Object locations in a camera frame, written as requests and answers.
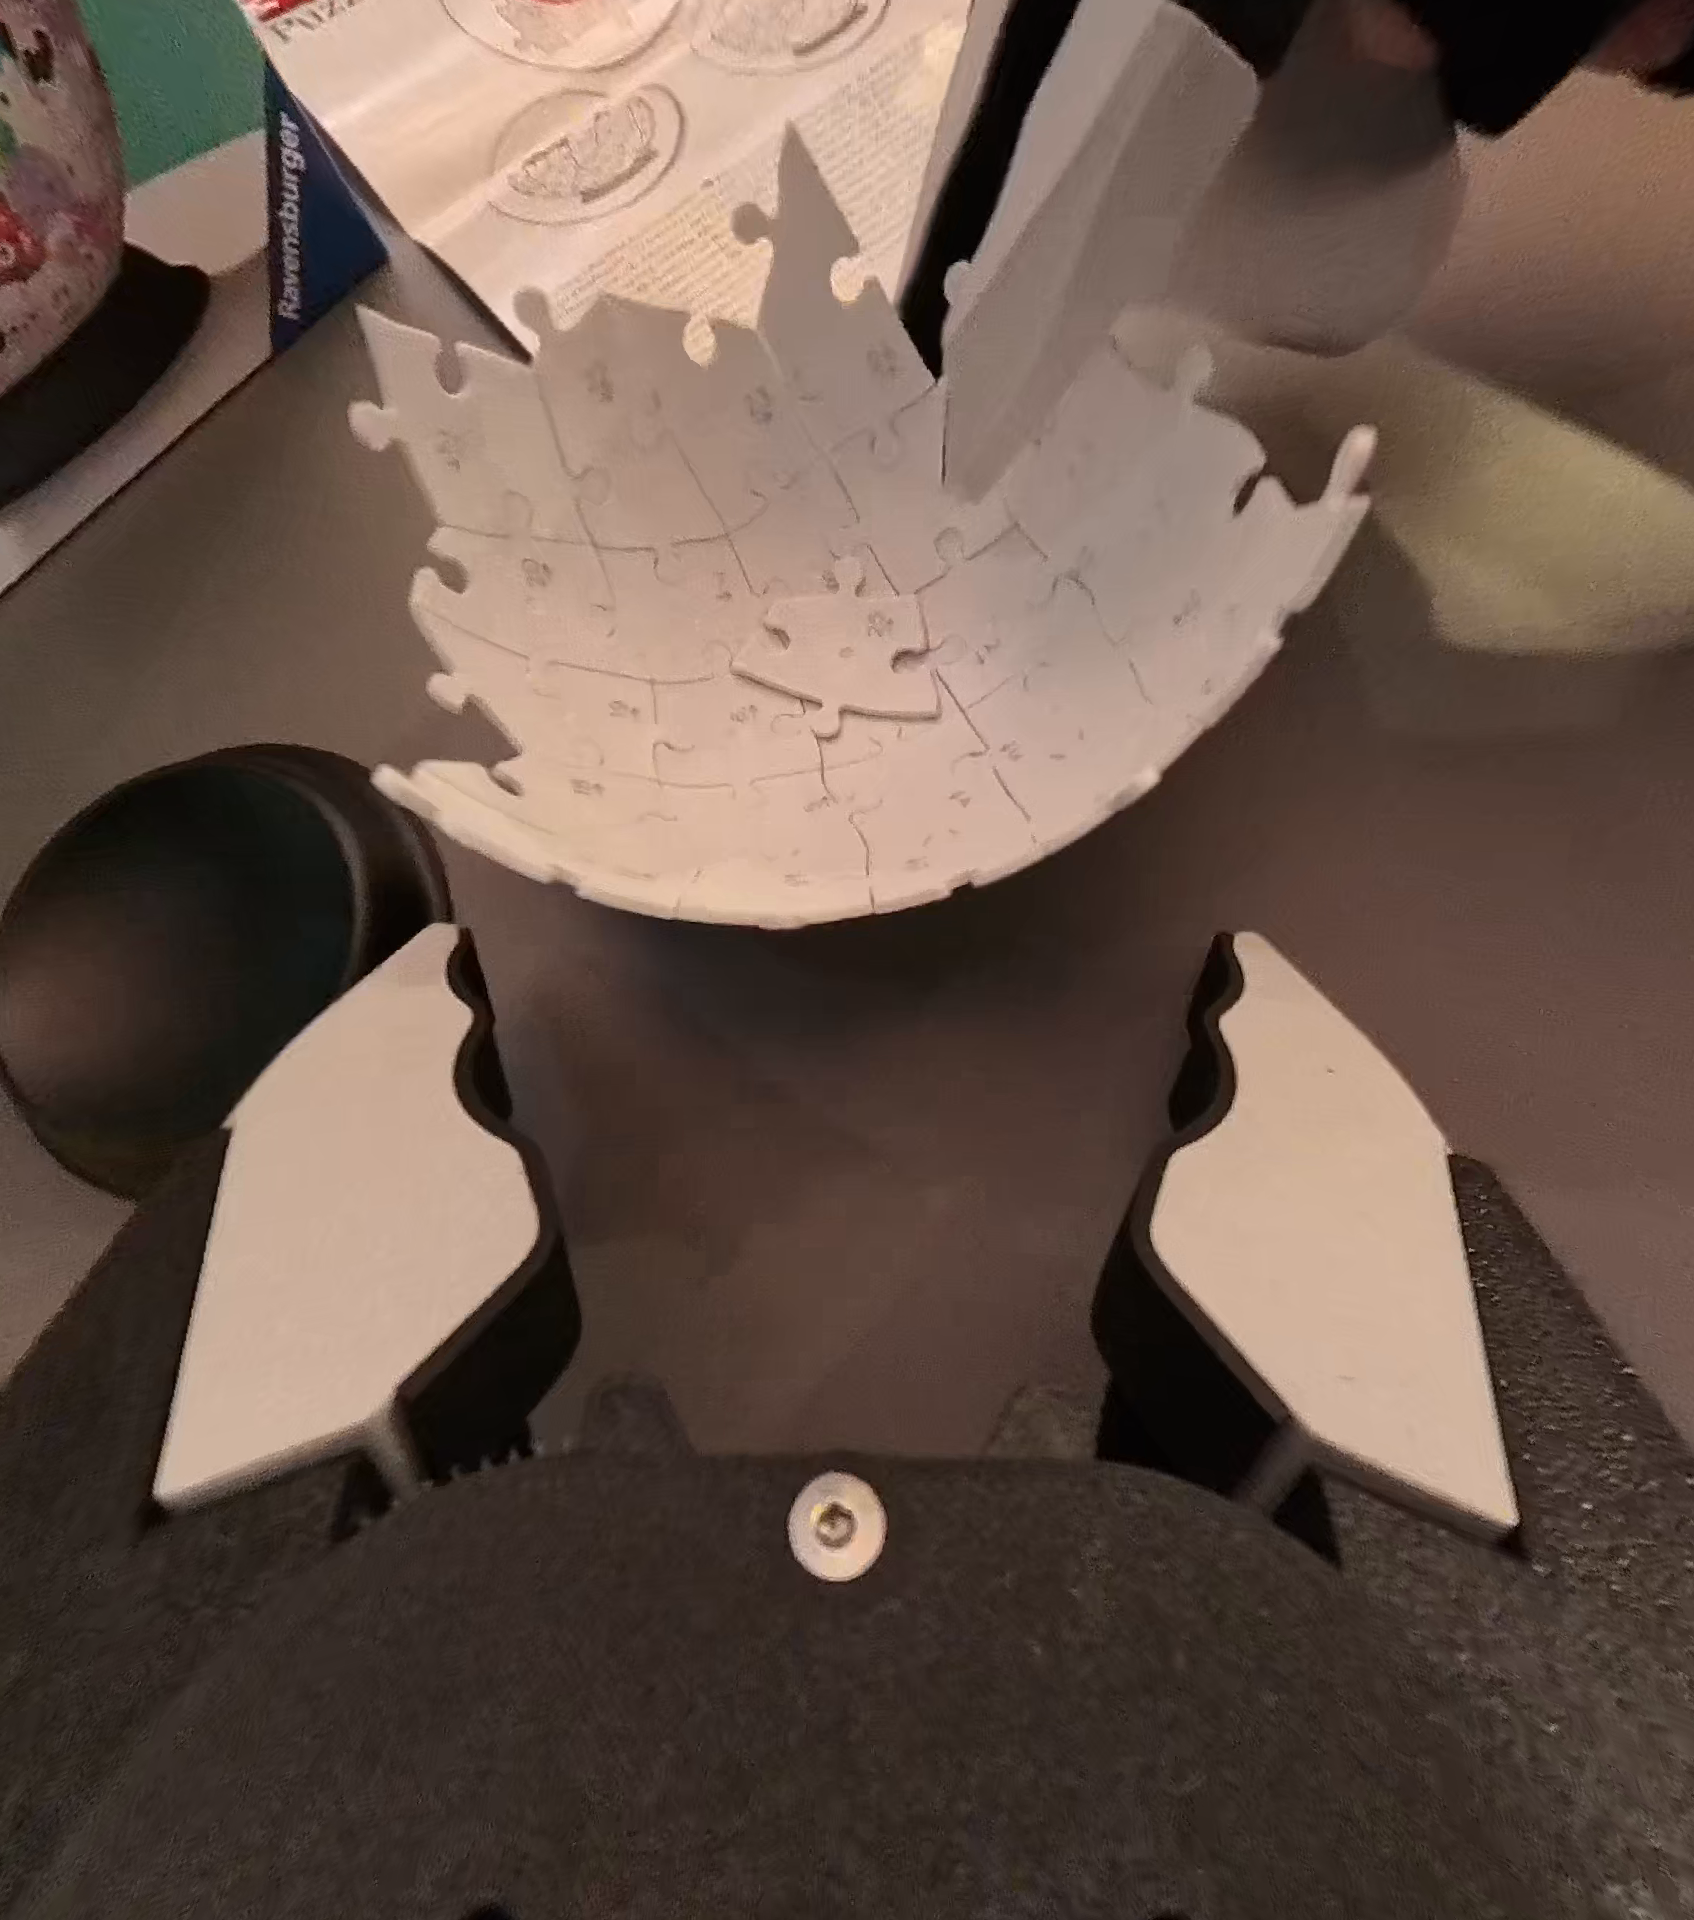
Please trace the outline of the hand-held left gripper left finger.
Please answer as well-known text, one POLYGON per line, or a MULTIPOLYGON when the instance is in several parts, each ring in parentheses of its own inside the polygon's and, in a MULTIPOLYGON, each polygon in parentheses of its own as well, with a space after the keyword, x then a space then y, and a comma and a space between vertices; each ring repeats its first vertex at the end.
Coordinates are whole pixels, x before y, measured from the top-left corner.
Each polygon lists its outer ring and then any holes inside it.
POLYGON ((532 1447, 580 1353, 541 1158, 465 927, 420 927, 231 1115, 151 1498, 368 1461, 390 1495, 532 1447))

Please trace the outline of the white instruction leaflet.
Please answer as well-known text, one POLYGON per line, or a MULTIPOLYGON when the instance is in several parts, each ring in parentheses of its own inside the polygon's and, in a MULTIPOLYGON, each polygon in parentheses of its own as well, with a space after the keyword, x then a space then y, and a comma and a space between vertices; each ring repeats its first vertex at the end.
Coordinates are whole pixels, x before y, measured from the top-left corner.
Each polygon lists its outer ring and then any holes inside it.
POLYGON ((600 293, 758 322, 799 133, 860 231, 830 270, 903 291, 959 0, 308 0, 246 7, 261 48, 396 229, 503 330, 600 293))

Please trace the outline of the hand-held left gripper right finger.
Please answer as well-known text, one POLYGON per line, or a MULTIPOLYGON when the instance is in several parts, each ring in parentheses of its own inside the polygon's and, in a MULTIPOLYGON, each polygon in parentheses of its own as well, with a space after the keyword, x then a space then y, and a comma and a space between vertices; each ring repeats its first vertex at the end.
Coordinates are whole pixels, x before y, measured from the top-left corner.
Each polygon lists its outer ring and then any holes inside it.
POLYGON ((1339 1478, 1491 1550, 1521 1528, 1452 1147, 1269 938, 1217 933, 1097 1283, 1097 1461, 1328 1550, 1339 1478))

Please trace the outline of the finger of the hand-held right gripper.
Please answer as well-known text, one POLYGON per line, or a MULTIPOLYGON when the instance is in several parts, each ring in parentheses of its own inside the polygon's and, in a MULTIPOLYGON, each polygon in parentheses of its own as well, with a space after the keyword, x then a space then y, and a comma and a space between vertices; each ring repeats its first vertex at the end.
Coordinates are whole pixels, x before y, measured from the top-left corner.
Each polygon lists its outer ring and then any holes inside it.
POLYGON ((991 490, 1117 315, 1162 293, 1254 108, 1254 61, 1196 10, 1077 7, 979 254, 947 272, 947 490, 991 490))
POLYGON ((971 7, 896 291, 896 320, 936 374, 953 303, 947 272, 979 254, 1025 110, 1068 20, 1068 0, 971 7))

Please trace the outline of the black round ball stand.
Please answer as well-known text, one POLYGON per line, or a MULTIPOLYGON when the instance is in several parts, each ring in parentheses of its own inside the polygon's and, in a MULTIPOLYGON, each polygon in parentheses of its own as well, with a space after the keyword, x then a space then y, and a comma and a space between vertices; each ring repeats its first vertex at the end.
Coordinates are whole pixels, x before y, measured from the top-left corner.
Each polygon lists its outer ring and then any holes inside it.
POLYGON ((431 830, 368 764, 231 746, 69 813, 0 908, 0 1089, 144 1198, 342 992, 453 922, 431 830))

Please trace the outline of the person's right hand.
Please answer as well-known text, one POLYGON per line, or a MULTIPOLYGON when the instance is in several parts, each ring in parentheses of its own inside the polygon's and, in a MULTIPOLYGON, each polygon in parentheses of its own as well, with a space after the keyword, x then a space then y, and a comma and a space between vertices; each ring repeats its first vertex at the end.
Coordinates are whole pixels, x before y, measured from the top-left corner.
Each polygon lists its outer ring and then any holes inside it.
POLYGON ((1412 7, 1348 0, 1342 27, 1364 61, 1439 74, 1439 36, 1412 7))

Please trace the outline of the assembled white puzzle section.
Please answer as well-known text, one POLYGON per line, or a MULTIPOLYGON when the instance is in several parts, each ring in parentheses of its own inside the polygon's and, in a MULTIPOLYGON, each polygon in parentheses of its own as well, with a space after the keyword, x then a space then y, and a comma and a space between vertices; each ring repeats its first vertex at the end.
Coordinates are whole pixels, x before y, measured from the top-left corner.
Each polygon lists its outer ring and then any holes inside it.
POLYGON ((431 540, 409 620, 425 695, 509 755, 383 764, 448 840, 580 898, 730 927, 903 911, 1015 874, 1215 736, 1315 609, 1368 494, 1374 425, 1322 490, 1289 494, 1245 421, 1207 407, 1215 356, 1173 380, 1090 356, 1061 414, 979 499, 943 484, 943 383, 876 280, 830 270, 860 231, 806 144, 779 138, 758 322, 600 297, 532 359, 448 346, 361 311, 378 394, 431 540), (912 590, 936 725, 841 720, 730 675, 786 590, 912 590))

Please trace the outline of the white puzzle piece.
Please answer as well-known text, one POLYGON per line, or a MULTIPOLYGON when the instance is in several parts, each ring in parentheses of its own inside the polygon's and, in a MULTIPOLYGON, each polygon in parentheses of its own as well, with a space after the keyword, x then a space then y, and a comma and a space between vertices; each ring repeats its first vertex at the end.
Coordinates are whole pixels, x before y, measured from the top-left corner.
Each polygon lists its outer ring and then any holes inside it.
POLYGON ((943 705, 918 596, 869 583, 860 558, 830 560, 830 586, 776 596, 730 675, 799 700, 816 737, 847 716, 936 725, 943 705))

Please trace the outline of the colourful puzzle box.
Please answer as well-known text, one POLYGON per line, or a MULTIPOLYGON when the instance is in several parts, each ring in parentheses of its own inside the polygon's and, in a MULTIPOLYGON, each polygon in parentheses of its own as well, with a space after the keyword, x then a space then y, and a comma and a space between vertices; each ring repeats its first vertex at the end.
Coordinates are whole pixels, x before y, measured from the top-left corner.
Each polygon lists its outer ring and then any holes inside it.
POLYGON ((388 261, 280 28, 0 0, 0 596, 388 261))

